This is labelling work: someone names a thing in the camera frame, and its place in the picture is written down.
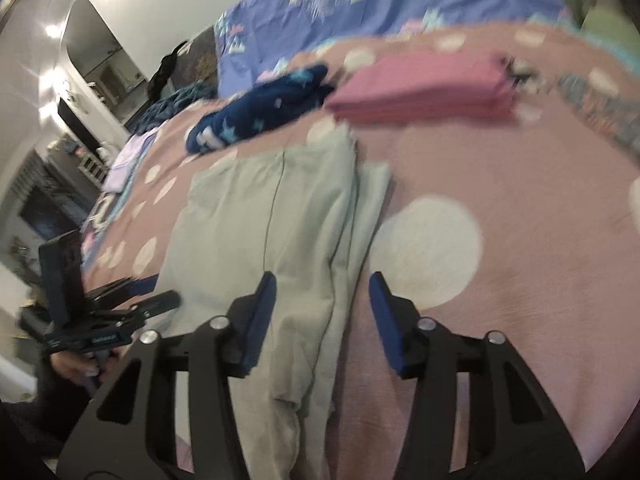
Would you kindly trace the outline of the person's left hand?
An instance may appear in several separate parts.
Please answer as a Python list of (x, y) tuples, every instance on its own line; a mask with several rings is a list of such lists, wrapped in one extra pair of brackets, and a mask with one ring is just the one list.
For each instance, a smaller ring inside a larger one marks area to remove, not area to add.
[(99, 377), (99, 380), (104, 382), (106, 376), (114, 370), (125, 352), (126, 350), (123, 348), (115, 349), (107, 358), (104, 367), (100, 367), (93, 358), (68, 351), (51, 354), (49, 360), (58, 376), (75, 385), (82, 386), (85, 379), (89, 377)]

